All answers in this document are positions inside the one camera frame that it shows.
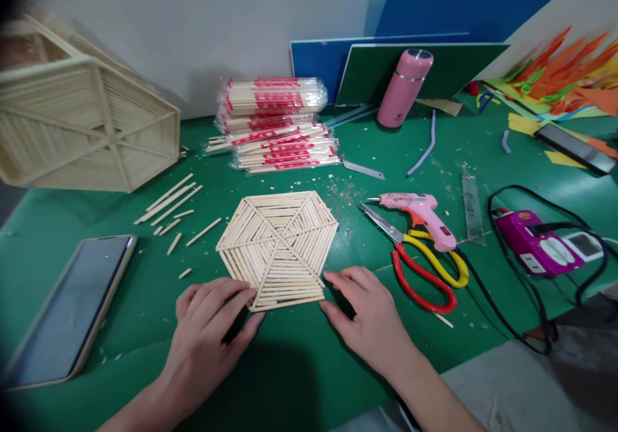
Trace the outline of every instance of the scissor blade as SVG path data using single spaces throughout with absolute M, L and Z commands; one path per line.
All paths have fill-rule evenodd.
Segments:
M 378 215 L 375 211 L 371 210 L 367 205 L 362 202 L 359 202 L 360 209 L 369 216 L 374 223 L 378 225 L 380 229 L 382 229 L 386 235 L 390 238 L 394 243 L 400 243 L 404 241 L 404 234 L 400 232 L 396 227 L 391 226 L 382 216 Z

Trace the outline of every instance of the glue gun trigger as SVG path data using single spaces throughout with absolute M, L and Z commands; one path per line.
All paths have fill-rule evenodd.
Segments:
M 423 220 L 419 215 L 414 213 L 412 210 L 402 209 L 402 211 L 410 213 L 410 216 L 412 217 L 412 229 L 414 229 L 418 225 L 427 224 L 425 220 Z

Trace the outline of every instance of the hot glue gun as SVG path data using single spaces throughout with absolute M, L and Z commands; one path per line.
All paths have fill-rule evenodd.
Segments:
M 424 225 L 430 233 L 434 247 L 439 252 L 450 252 L 457 247 L 455 236 L 444 225 L 442 220 L 434 213 L 438 206 L 438 201 L 433 195 L 427 194 L 407 194 L 407 193 L 388 193 L 381 194 L 379 197 L 368 198 L 386 208 L 393 208 L 410 213 L 412 217 L 412 227 Z

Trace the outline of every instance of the white wall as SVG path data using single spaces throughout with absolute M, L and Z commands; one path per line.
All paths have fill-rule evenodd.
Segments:
M 505 41 L 511 44 L 510 48 L 478 78 L 504 76 L 530 51 L 541 43 L 545 45 L 569 25 L 573 25 L 573 29 L 566 37 L 565 46 L 582 37 L 594 39 L 609 30 L 608 38 L 602 43 L 602 47 L 606 46 L 618 37 L 618 0 L 551 0 Z
M 291 40 L 362 36 L 370 0 L 35 2 L 163 88 L 192 118 L 216 112 L 221 76 L 289 76 Z

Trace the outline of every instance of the pink water bottle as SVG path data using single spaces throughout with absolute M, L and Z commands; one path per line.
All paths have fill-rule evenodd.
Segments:
M 404 51 L 378 111 L 378 121 L 382 126 L 401 126 L 432 65 L 433 55 L 426 50 Z

